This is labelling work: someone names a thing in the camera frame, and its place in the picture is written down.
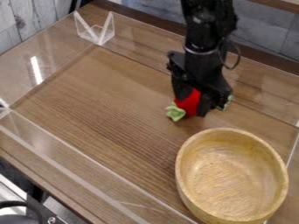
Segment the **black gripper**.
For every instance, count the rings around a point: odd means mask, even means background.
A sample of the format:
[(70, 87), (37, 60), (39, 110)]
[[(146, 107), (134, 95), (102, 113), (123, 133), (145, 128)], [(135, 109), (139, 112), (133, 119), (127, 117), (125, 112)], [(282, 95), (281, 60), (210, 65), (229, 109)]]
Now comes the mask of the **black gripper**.
[(173, 73), (173, 91), (179, 101), (187, 99), (193, 88), (201, 91), (197, 116), (205, 117), (218, 106), (223, 106), (233, 88), (223, 75), (227, 51), (205, 54), (169, 52), (167, 69)]

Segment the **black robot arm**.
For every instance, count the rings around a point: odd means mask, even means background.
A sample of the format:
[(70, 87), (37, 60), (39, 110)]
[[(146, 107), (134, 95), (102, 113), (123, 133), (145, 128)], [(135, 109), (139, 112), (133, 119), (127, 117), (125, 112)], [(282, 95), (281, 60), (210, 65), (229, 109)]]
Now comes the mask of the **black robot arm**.
[(187, 25), (185, 51), (170, 51), (167, 64), (174, 92), (167, 116), (177, 122), (226, 109), (233, 100), (223, 70), (230, 68), (230, 34), (238, 26), (233, 0), (182, 0), (182, 12)]

